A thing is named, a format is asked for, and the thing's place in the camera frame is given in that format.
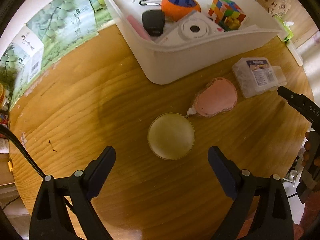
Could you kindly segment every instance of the blue clock face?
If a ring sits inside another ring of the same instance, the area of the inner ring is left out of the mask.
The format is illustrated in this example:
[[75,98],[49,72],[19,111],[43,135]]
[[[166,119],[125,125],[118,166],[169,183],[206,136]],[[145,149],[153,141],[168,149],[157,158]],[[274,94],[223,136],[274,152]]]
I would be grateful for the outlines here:
[[181,7],[195,7],[196,2],[194,0],[168,0],[169,2],[181,6]]

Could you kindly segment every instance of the grape picture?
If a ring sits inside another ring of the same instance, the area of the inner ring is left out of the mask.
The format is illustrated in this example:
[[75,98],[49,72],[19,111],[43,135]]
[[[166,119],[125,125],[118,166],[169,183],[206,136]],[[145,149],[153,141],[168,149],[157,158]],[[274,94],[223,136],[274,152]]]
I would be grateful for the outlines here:
[[26,23],[44,44],[40,71],[28,80],[33,58],[14,43],[0,58],[0,80],[12,93],[10,109],[47,68],[98,35],[111,20],[104,0],[53,0],[44,6]]
[[11,88],[17,74],[16,62],[18,57],[14,53],[14,45],[10,45],[0,59],[0,80]]

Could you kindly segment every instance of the clear plastic box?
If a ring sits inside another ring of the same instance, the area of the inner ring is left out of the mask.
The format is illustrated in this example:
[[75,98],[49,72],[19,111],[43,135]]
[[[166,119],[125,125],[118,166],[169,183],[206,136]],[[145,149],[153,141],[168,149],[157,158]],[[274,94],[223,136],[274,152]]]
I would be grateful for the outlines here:
[[241,58],[232,66],[245,98],[276,90],[287,84],[280,66],[271,66],[265,57]]

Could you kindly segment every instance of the orange alarm clock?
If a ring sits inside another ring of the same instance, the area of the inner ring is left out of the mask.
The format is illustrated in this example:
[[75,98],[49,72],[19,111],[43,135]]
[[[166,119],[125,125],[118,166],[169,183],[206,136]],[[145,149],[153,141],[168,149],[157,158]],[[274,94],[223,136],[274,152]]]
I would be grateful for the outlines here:
[[193,10],[201,12],[201,7],[196,0],[162,0],[161,10],[167,18],[176,22]]

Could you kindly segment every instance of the red fabric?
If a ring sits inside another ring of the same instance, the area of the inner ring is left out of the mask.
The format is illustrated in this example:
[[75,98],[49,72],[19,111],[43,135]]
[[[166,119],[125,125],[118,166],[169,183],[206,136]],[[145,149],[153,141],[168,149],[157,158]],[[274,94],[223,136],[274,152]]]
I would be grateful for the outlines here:
[[320,212],[320,191],[311,192],[305,202],[304,213],[300,226],[306,231]]
[[[246,220],[239,232],[237,239],[244,237],[248,234],[250,226],[252,224],[253,218]],[[303,235],[303,229],[297,224],[293,224],[293,232],[294,232],[294,240],[299,240],[300,237]]]

